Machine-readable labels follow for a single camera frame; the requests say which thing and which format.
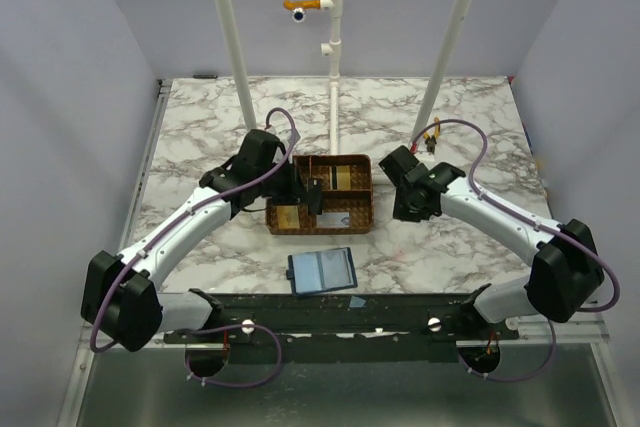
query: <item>brown basket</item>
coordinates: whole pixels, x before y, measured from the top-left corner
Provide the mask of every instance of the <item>brown basket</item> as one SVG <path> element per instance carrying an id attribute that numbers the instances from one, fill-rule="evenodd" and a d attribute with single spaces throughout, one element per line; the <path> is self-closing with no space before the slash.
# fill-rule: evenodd
<path id="1" fill-rule="evenodd" d="M 322 213 L 348 212 L 350 224 L 347 228 L 327 228 L 317 226 L 317 217 L 309 215 L 307 205 L 275 206 L 267 200 L 266 222 L 269 231 L 275 235 L 337 235 L 366 234 L 373 226 L 373 183 L 371 180 L 371 159 L 366 155 L 300 155 L 293 161 L 300 172 L 302 182 L 307 185 L 309 178 L 322 182 Z M 292 215 L 284 217 L 286 209 Z"/>

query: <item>gray floor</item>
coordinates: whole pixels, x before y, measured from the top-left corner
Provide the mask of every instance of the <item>gray floor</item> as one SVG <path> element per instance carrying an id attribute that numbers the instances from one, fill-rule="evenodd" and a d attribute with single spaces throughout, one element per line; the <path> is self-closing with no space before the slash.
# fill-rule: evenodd
<path id="1" fill-rule="evenodd" d="M 546 346 L 506 349 L 503 375 L 529 371 L 547 352 Z M 182 358 L 174 348 L 98 356 L 79 425 L 613 425 L 588 345 L 561 346 L 550 371 L 519 384 L 475 379 L 457 364 L 286 365 L 274 382 L 236 391 L 187 382 Z M 239 381 L 268 369 L 234 366 L 222 374 Z"/>

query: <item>white wall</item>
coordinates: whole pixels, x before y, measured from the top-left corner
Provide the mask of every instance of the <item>white wall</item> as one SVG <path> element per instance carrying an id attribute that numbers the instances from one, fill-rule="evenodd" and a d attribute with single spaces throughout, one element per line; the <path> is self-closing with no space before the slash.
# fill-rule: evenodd
<path id="1" fill-rule="evenodd" d="M 157 93 L 115 0 L 0 0 L 0 425 L 54 425 Z"/>
<path id="2" fill-rule="evenodd" d="M 283 0 L 234 0 L 253 75 L 325 75 L 330 19 L 294 24 Z M 449 75 L 511 75 L 557 0 L 474 0 Z M 230 73 L 213 0 L 117 0 L 158 77 Z M 346 75 L 427 75 L 453 0 L 345 0 Z"/>
<path id="3" fill-rule="evenodd" d="M 606 315 L 640 419 L 640 2 L 559 0 L 514 82 L 554 214 L 587 222 L 620 277 Z"/>

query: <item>marble table top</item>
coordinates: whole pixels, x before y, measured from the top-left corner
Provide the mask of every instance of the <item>marble table top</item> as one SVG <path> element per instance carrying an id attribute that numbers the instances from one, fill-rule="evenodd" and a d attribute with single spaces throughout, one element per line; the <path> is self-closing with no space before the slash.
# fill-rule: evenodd
<path id="1" fill-rule="evenodd" d="M 426 85 L 425 79 L 414 78 L 343 78 L 340 153 L 369 155 L 374 175 L 380 174 L 378 161 L 406 145 Z M 284 107 L 302 136 L 296 152 L 328 153 L 326 78 L 254 78 L 250 87 L 259 125 L 264 125 L 270 109 Z M 549 216 L 504 77 L 445 80 L 433 115 L 478 124 L 489 137 L 490 150 L 477 180 L 511 202 Z M 283 116 L 274 116 L 274 125 L 279 135 L 288 138 Z M 235 153 L 245 132 L 232 80 L 175 80 L 148 172 L 135 240 L 178 208 L 206 170 Z M 424 154 L 423 158 L 468 171 L 480 145 L 474 131 L 447 125 L 435 156 Z M 196 287 L 225 293 L 287 293 L 291 292 L 285 278 L 288 255 L 334 247 L 351 247 L 356 264 L 359 285 L 345 292 L 471 292 L 487 282 L 504 282 L 528 272 L 514 254 L 469 225 L 445 215 L 421 224 L 402 223 L 392 219 L 392 205 L 393 188 L 374 185 L 374 228 L 369 234 L 353 236 L 273 236 L 263 212 L 241 213 L 204 239 L 162 290 L 183 292 Z"/>

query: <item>table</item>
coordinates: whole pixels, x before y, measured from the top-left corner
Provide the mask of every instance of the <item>table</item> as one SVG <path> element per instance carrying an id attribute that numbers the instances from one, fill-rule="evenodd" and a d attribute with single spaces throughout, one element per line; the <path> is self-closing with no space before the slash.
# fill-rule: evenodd
<path id="1" fill-rule="evenodd" d="M 342 79 L 340 153 L 369 155 L 374 175 L 381 174 L 377 162 L 407 143 L 426 85 L 425 79 Z M 302 136 L 297 153 L 328 152 L 326 78 L 253 78 L 250 87 L 261 125 L 270 109 L 284 107 Z M 433 115 L 478 124 L 490 140 L 478 181 L 535 214 L 549 216 L 506 78 L 445 80 Z M 274 124 L 286 136 L 287 122 L 277 117 Z M 178 208 L 205 171 L 236 153 L 245 132 L 232 80 L 173 81 L 135 239 Z M 427 163 L 446 161 L 468 170 L 480 145 L 471 129 L 447 125 L 435 158 L 428 154 L 423 158 Z M 264 225 L 264 213 L 242 213 L 203 240 L 162 290 L 290 292 L 284 275 L 287 256 L 332 247 L 352 249 L 359 284 L 352 292 L 471 292 L 487 282 L 505 282 L 528 272 L 514 254 L 457 220 L 446 216 L 422 224 L 393 220 L 393 195 L 390 185 L 374 186 L 375 226 L 367 235 L 273 236 Z"/>

